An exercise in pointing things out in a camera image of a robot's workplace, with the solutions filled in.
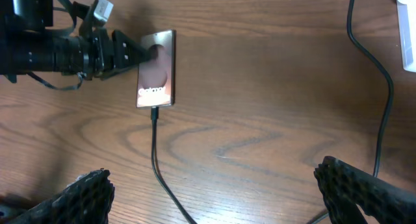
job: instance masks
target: brown wooden surface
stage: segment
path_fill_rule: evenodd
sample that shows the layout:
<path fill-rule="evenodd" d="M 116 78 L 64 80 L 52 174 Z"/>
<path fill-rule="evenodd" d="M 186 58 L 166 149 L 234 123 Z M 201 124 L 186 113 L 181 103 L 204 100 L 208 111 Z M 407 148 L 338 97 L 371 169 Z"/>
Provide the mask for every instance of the brown wooden surface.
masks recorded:
<path fill-rule="evenodd" d="M 158 152 L 198 223 L 306 223 L 324 208 L 313 177 L 324 156 L 372 171 L 387 86 L 346 36 L 348 0 L 110 1 L 110 29 L 177 30 L 176 105 L 161 110 Z M 416 74 L 402 69 L 394 0 L 357 0 L 353 24 L 396 84 L 380 178 L 416 192 Z M 111 223 L 184 223 L 151 170 L 136 75 L 76 92 L 2 78 L 0 194 L 42 200 L 107 168 Z"/>

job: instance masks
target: wooden tabletop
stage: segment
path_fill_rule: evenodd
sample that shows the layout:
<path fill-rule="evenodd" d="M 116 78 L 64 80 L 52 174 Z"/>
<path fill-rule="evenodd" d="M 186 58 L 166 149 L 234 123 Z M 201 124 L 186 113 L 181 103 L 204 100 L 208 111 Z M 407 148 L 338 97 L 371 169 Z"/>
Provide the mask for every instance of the wooden tabletop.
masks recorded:
<path fill-rule="evenodd" d="M 110 1 L 111 30 L 177 31 L 176 104 L 161 109 L 158 156 L 198 223 L 306 223 L 324 208 L 313 176 L 324 156 L 372 172 L 387 85 L 346 35 L 349 0 Z M 395 82 L 380 178 L 416 192 L 416 74 L 402 68 L 395 0 L 356 0 L 353 17 Z M 74 92 L 2 78 L 0 195 L 41 201 L 106 168 L 110 223 L 184 223 L 151 170 L 136 88 L 137 71 Z"/>

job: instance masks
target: black object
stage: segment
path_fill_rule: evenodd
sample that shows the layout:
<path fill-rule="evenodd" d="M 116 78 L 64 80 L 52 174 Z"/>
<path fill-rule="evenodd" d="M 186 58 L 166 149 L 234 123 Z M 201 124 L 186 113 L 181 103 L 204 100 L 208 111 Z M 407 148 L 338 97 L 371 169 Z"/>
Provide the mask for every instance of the black object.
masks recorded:
<path fill-rule="evenodd" d="M 376 177 L 326 156 L 315 169 L 332 223 L 367 223 L 358 209 L 379 223 L 415 223 L 416 197 Z"/>
<path fill-rule="evenodd" d="M 175 203 L 176 207 L 181 211 L 183 217 L 188 221 L 190 224 L 196 224 L 196 221 L 188 214 L 188 212 L 183 208 L 182 204 L 178 201 L 174 193 L 170 190 L 169 186 L 165 183 L 164 179 L 162 178 L 161 172 L 159 171 L 159 166 L 157 163 L 157 153 L 156 153 L 156 132 L 157 132 L 157 119 L 159 118 L 159 107 L 153 107 L 151 109 L 151 167 L 153 168 L 153 172 L 156 176 L 156 179 L 159 181 L 159 184 L 163 187 L 172 201 Z"/>
<path fill-rule="evenodd" d="M 92 171 L 8 224 L 107 224 L 114 199 L 108 170 Z"/>
<path fill-rule="evenodd" d="M 86 80 L 93 77 L 105 80 L 149 59 L 145 49 L 120 31 L 114 31 L 110 40 L 103 23 L 97 23 L 95 18 L 96 9 L 101 9 L 101 6 L 98 8 L 99 0 L 92 6 L 58 0 L 64 9 L 54 8 L 52 0 L 0 1 L 0 75 L 13 83 L 17 82 L 16 75 L 34 77 L 33 71 L 79 74 Z M 66 11 L 73 25 L 67 29 L 47 29 L 53 26 L 53 10 Z M 79 36 L 71 37 L 77 17 L 83 19 L 83 23 Z M 40 77 L 36 80 L 47 83 Z M 46 86 L 59 89 L 50 84 Z"/>
<path fill-rule="evenodd" d="M 368 50 L 366 50 L 354 37 L 352 34 L 352 11 L 354 9 L 354 2 L 355 0 L 350 0 L 350 4 L 348 6 L 348 15 L 346 17 L 346 32 L 348 34 L 348 37 L 350 38 L 351 42 L 361 51 L 364 53 L 365 56 L 367 56 L 373 63 L 376 65 L 377 69 L 380 71 L 380 73 L 384 76 L 385 80 L 387 81 L 387 87 L 389 90 L 387 101 L 384 107 L 384 112 L 382 116 L 382 122 L 380 123 L 380 127 L 378 129 L 377 134 L 377 143 L 376 143 L 376 157 L 374 159 L 374 170 L 372 173 L 372 176 L 377 177 L 378 171 L 380 169 L 380 159 L 382 156 L 382 140 L 384 136 L 384 130 L 387 125 L 387 121 L 389 119 L 391 107 L 393 105 L 393 97 L 394 97 L 394 84 L 393 80 L 390 77 L 389 72 L 383 67 L 383 65 L 375 58 Z M 328 217 L 328 212 L 323 212 L 321 215 L 318 215 L 315 217 L 312 221 L 310 221 L 310 224 L 317 224 L 320 221 L 322 221 L 324 218 Z"/>

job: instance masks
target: black cable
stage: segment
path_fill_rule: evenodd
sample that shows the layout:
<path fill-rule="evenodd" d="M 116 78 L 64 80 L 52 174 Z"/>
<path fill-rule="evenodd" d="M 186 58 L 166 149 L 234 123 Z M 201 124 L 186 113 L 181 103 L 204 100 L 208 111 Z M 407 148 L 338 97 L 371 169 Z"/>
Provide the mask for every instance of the black cable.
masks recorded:
<path fill-rule="evenodd" d="M 157 132 L 157 119 L 159 118 L 159 107 L 153 107 L 151 109 L 151 166 L 153 168 L 153 172 L 156 176 L 156 179 L 159 181 L 163 189 L 166 193 L 170 196 L 172 201 L 175 203 L 177 208 L 181 211 L 183 217 L 188 221 L 190 224 L 196 224 L 196 221 L 188 214 L 188 212 L 183 208 L 181 203 L 176 199 L 174 193 L 169 189 L 168 185 L 162 178 L 161 172 L 159 171 L 159 167 L 157 164 L 157 155 L 156 155 L 156 132 Z"/>
<path fill-rule="evenodd" d="M 389 94 L 387 96 L 387 102 L 384 107 L 384 112 L 382 116 L 382 122 L 380 123 L 380 127 L 378 128 L 377 134 L 377 143 L 376 143 L 376 158 L 374 160 L 374 170 L 372 172 L 372 176 L 377 177 L 378 171 L 380 170 L 380 159 L 382 156 L 382 140 L 384 136 L 384 130 L 387 125 L 387 121 L 389 119 L 391 106 L 393 105 L 393 94 L 394 94 L 394 85 L 393 80 L 390 77 L 389 72 L 383 67 L 383 65 L 375 58 L 368 50 L 366 50 L 354 37 L 352 34 L 352 10 L 354 9 L 354 2 L 355 0 L 350 0 L 350 4 L 348 6 L 348 14 L 346 17 L 346 32 L 348 33 L 348 37 L 350 38 L 351 42 L 367 56 L 371 62 L 373 62 L 377 69 L 382 73 L 385 80 L 387 81 L 387 87 L 389 90 Z M 318 216 L 314 220 L 310 221 L 310 224 L 317 224 L 322 221 L 324 218 L 328 217 L 328 211 L 323 213 L 321 216 Z"/>

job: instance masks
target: cable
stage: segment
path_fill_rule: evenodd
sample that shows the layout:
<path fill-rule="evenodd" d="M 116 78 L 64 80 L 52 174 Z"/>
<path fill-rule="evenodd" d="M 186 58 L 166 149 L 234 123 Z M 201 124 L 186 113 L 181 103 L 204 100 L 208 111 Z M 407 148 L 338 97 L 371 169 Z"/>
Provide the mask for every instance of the cable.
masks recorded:
<path fill-rule="evenodd" d="M 156 176 L 156 179 L 159 181 L 163 189 L 166 193 L 170 196 L 172 201 L 175 203 L 177 208 L 181 211 L 183 217 L 188 221 L 190 224 L 196 224 L 196 221 L 188 214 L 188 212 L 183 208 L 181 203 L 176 199 L 174 193 L 169 189 L 168 185 L 162 178 L 161 172 L 159 171 L 159 166 L 157 164 L 157 155 L 156 155 L 156 132 L 157 132 L 157 119 L 159 118 L 159 107 L 153 107 L 151 109 L 151 166 L 153 168 L 153 172 Z"/>
<path fill-rule="evenodd" d="M 389 72 L 383 67 L 383 65 L 375 58 L 368 50 L 366 50 L 354 37 L 352 34 L 352 10 L 354 9 L 354 2 L 355 0 L 350 0 L 350 4 L 348 6 L 348 14 L 346 17 L 346 32 L 348 33 L 348 37 L 350 38 L 351 42 L 361 51 L 364 53 L 365 56 L 367 56 L 371 62 L 373 62 L 377 69 L 382 73 L 385 80 L 387 81 L 387 87 L 389 90 L 389 94 L 387 96 L 387 102 L 384 107 L 384 112 L 382 116 L 382 122 L 380 123 L 380 127 L 378 128 L 378 134 L 377 134 L 377 143 L 376 143 L 376 158 L 374 160 L 374 170 L 372 172 L 372 176 L 377 177 L 378 172 L 380 170 L 380 159 L 382 156 L 382 140 L 384 136 L 384 130 L 387 125 L 387 121 L 389 119 L 391 106 L 393 105 L 393 95 L 394 95 L 394 85 L 393 80 L 390 77 Z M 322 215 L 316 217 L 314 220 L 310 221 L 310 224 L 317 224 L 326 217 L 328 217 L 329 213 L 326 211 Z"/>

